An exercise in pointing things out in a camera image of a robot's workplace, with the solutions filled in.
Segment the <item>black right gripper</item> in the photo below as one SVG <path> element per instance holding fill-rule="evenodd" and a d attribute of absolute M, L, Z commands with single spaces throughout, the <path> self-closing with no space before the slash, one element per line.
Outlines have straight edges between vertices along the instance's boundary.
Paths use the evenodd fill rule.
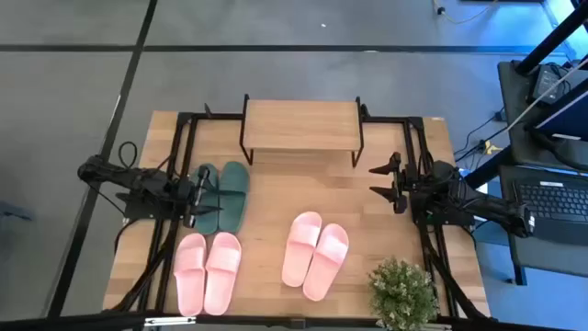
<path fill-rule="evenodd" d="M 369 173 L 388 175 L 393 173 L 392 187 L 370 187 L 369 189 L 388 202 L 392 202 L 396 214 L 404 213 L 408 206 L 408 194 L 416 191 L 420 180 L 420 169 L 415 165 L 409 165 L 406 169 L 400 169 L 401 154 L 394 152 L 387 164 L 368 170 Z"/>

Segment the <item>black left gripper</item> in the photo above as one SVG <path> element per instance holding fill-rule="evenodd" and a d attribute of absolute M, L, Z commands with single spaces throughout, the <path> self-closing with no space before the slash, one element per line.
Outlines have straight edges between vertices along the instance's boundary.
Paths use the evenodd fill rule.
<path fill-rule="evenodd" d="M 196 218 L 210 212 L 222 211 L 218 206 L 202 205 L 205 190 L 218 190 L 219 178 L 210 174 L 209 169 L 201 165 L 191 178 L 183 178 L 178 182 L 178 202 L 180 215 L 185 227 L 194 228 Z"/>

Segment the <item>green rubber slide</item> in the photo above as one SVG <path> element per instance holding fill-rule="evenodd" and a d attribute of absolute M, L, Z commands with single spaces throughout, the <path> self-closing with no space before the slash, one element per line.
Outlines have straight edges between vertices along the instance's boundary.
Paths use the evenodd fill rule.
<path fill-rule="evenodd" d="M 239 162 L 228 162 L 221 171 L 219 181 L 219 228 L 223 232 L 237 234 L 242 226 L 250 176 Z"/>
<path fill-rule="evenodd" d="M 203 164 L 209 169 L 209 173 L 216 174 L 219 177 L 217 168 L 212 164 Z M 202 205 L 207 206 L 218 206 L 220 207 L 220 198 L 218 190 L 205 190 L 201 201 Z M 196 218 L 195 228 L 201 234 L 208 235 L 214 234 L 219 227 L 219 211 L 210 212 L 204 215 L 200 215 Z"/>

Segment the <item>pink rubber slide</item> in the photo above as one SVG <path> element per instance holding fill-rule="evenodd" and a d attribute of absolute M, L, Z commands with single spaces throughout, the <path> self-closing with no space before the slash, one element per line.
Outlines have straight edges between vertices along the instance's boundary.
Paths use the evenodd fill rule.
<path fill-rule="evenodd" d="M 345 262 L 348 250 L 349 239 L 345 228 L 336 223 L 327 224 L 322 229 L 302 286 L 309 300 L 319 302 L 325 298 Z"/>
<path fill-rule="evenodd" d="M 175 251 L 177 306 L 183 316 L 201 313 L 204 301 L 207 244 L 202 234 L 186 235 Z"/>
<path fill-rule="evenodd" d="M 204 310 L 207 314 L 222 315 L 228 310 L 241 258 L 241 244 L 234 234 L 216 234 L 205 266 L 208 277 Z"/>
<path fill-rule="evenodd" d="M 321 229 L 322 217 L 316 211 L 305 211 L 292 222 L 281 272 L 287 286 L 299 287 L 304 282 Z"/>

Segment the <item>wooden shelf with black legs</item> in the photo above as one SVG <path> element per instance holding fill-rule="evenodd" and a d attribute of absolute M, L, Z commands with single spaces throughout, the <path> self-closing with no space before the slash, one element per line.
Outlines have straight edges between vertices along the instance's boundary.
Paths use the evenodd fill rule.
<path fill-rule="evenodd" d="M 249 165 L 256 150 L 344 151 L 356 167 L 364 149 L 360 97 L 353 101 L 243 99 L 239 145 Z"/>

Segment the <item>small potted green plant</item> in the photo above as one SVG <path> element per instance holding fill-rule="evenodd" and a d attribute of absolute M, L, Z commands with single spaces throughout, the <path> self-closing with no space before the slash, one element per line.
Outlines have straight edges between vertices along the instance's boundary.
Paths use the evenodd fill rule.
<path fill-rule="evenodd" d="M 436 319 L 435 285 L 431 274 L 418 265 L 391 257 L 367 276 L 376 326 L 387 331 L 420 331 Z"/>

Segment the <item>dark side desk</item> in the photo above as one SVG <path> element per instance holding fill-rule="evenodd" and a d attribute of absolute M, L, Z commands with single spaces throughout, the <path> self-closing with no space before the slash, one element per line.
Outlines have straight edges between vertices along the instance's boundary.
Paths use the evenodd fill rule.
<path fill-rule="evenodd" d="M 518 74 L 515 71 L 517 64 L 518 61 L 500 62 L 497 64 L 505 116 L 508 124 L 511 124 L 528 107 L 526 96 L 531 85 L 531 78 Z M 571 169 L 570 166 L 558 161 L 551 152 L 535 144 L 528 132 L 525 131 L 525 125 L 529 121 L 534 120 L 540 112 L 540 108 L 532 108 L 508 132 L 510 145 L 506 148 L 507 163 L 521 166 Z M 560 147 L 560 153 L 574 162 L 588 166 L 587 142 L 565 141 Z"/>
<path fill-rule="evenodd" d="M 519 166 L 502 166 L 499 170 L 499 178 L 502 196 L 508 200 L 517 200 L 513 189 L 516 180 L 536 178 L 547 181 L 581 180 L 588 182 L 588 177 L 585 176 Z M 546 241 L 534 235 L 521 238 L 510 234 L 508 241 L 515 269 L 515 282 L 519 285 L 526 283 L 526 268 L 588 278 L 588 246 Z"/>

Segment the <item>black laptop keyboard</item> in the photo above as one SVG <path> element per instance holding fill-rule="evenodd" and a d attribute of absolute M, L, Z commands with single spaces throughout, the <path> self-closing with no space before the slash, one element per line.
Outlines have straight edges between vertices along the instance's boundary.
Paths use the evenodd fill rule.
<path fill-rule="evenodd" d="M 535 237 L 588 246 L 588 182 L 528 178 L 516 180 L 513 189 L 535 219 Z"/>

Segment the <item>black power brick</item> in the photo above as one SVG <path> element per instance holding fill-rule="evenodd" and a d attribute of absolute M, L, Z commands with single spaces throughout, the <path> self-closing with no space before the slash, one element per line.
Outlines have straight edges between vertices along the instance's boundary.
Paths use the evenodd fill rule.
<path fill-rule="evenodd" d="M 533 74 L 532 84 L 527 96 L 529 103 L 541 97 L 548 89 L 554 86 L 569 70 L 556 64 L 541 64 Z M 541 106 L 552 105 L 571 90 L 571 84 L 564 80 L 543 96 L 537 103 Z"/>

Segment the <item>black support beam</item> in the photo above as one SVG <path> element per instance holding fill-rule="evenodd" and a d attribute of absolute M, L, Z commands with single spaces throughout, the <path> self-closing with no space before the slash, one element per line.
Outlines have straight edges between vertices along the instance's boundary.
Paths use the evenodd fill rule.
<path fill-rule="evenodd" d="M 525 75 L 531 72 L 587 20 L 588 0 L 582 0 L 578 6 L 525 57 L 525 59 L 515 67 L 514 70 L 520 75 Z"/>

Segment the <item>silver metal bracket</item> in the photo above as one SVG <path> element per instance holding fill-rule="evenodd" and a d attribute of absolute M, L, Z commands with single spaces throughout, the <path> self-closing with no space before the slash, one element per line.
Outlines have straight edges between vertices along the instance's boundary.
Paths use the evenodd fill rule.
<path fill-rule="evenodd" d="M 196 317 L 148 317 L 144 320 L 144 327 L 159 327 L 170 325 L 193 325 Z"/>

